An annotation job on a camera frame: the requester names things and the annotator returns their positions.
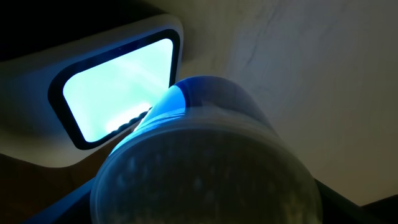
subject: glowing screen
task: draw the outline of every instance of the glowing screen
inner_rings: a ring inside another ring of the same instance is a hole
[[[173,43],[162,39],[72,76],[63,87],[84,139],[95,142],[155,105],[169,88]]]

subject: white wall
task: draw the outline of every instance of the white wall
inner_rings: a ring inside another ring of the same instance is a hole
[[[148,1],[183,22],[182,77],[240,82],[353,202],[398,194],[398,1]]]

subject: ceiling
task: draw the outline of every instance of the ceiling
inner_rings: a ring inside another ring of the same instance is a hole
[[[395,0],[147,0],[178,16],[180,78],[245,87],[320,181],[364,205],[398,193]]]

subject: device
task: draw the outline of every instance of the device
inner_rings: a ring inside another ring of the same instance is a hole
[[[45,167],[81,161],[142,118],[175,83],[180,21],[137,1],[36,6],[5,28],[0,153]]]

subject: translucent plastic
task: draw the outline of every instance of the translucent plastic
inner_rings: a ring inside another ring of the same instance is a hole
[[[164,99],[185,102],[161,101],[115,147],[91,192],[93,223],[321,223],[313,177],[247,93],[200,79],[178,83]]]

